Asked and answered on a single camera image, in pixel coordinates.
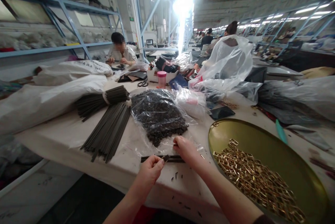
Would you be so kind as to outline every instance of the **work table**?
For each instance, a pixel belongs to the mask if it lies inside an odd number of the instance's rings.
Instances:
[[[128,92],[131,92],[137,88],[137,84],[138,82],[117,83],[111,80],[106,83],[105,90],[124,85]],[[149,83],[148,88],[155,89],[156,85]],[[74,110],[18,133],[16,138],[38,155],[82,171],[126,193],[140,167],[140,157],[135,147],[145,148],[138,125],[135,124],[132,116],[128,121],[117,152],[108,164],[105,164],[102,158],[96,159],[92,163],[91,154],[80,150],[105,111],[106,109],[101,110],[86,122],[82,122],[77,111]],[[231,118],[250,122],[278,136],[275,123],[260,111],[255,111],[250,106],[239,106],[234,111],[236,115]],[[197,120],[197,122],[198,125],[189,126],[188,132],[203,147],[199,151],[200,154],[212,166],[216,167],[208,147],[208,131],[214,121],[209,115],[206,115],[204,119]],[[322,127],[318,128],[318,132],[332,148],[335,148],[333,140],[335,130]],[[325,160],[334,160],[334,153],[324,152],[288,130],[285,130],[285,133],[288,136],[289,146],[307,162],[320,178],[333,209],[335,206],[335,181],[330,179],[323,169],[309,162],[311,155],[308,149],[312,148],[318,151]],[[166,163],[160,178],[147,198],[146,205],[169,209],[196,223],[228,222],[202,179],[187,164],[183,163]]]

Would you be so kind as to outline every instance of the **floor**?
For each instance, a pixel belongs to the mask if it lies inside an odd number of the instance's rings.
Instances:
[[[101,224],[124,194],[84,174],[43,216],[38,224]],[[193,223],[175,213],[159,210],[148,223]]]

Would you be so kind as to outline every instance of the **gold metal link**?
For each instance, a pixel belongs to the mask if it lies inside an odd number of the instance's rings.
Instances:
[[[213,152],[213,156],[235,186],[272,213],[293,223],[304,223],[305,215],[282,177],[252,154],[237,149],[236,140],[230,139],[228,146],[221,153]]]

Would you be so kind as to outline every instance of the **dark hair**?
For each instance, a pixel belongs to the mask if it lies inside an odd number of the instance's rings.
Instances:
[[[233,34],[236,34],[236,31],[237,31],[237,21],[233,21],[226,28],[226,32],[230,35],[233,35]]]
[[[115,44],[122,44],[125,41],[124,36],[119,32],[114,32],[111,36],[111,39]]]

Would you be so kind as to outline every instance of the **pink container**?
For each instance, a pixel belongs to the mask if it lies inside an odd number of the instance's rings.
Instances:
[[[158,87],[161,89],[165,89],[166,72],[164,71],[157,72],[157,76],[158,76]]]

